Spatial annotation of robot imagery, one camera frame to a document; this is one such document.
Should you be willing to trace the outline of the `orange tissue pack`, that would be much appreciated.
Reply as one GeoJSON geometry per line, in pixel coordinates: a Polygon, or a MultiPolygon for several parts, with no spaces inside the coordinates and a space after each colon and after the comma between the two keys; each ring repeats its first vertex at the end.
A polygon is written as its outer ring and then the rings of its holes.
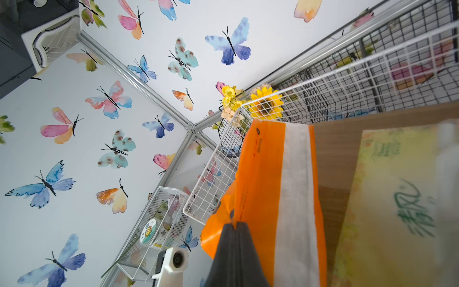
{"type": "Polygon", "coordinates": [[[214,260],[224,225],[245,222],[269,287],[324,287],[326,240],[314,128],[254,120],[234,182],[201,235],[214,260]]]}

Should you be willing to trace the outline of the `green tissue pack with tissue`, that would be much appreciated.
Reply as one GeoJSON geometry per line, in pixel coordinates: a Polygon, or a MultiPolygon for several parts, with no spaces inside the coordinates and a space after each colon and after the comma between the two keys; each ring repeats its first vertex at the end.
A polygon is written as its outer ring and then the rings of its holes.
{"type": "Polygon", "coordinates": [[[458,120],[363,131],[331,284],[459,284],[458,120]]]}

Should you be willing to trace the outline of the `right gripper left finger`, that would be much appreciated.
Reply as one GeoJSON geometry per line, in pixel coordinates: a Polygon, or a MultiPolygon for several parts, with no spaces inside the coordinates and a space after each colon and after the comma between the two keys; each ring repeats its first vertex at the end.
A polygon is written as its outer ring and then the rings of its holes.
{"type": "Polygon", "coordinates": [[[235,287],[235,229],[232,224],[223,227],[218,248],[205,287],[235,287]]]}

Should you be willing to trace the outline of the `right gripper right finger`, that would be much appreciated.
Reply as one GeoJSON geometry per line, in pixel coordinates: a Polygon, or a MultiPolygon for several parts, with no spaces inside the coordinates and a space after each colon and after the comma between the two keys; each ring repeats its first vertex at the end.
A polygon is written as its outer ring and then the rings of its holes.
{"type": "Polygon", "coordinates": [[[262,269],[251,232],[245,222],[238,222],[235,230],[235,283],[237,287],[270,286],[262,269]]]}

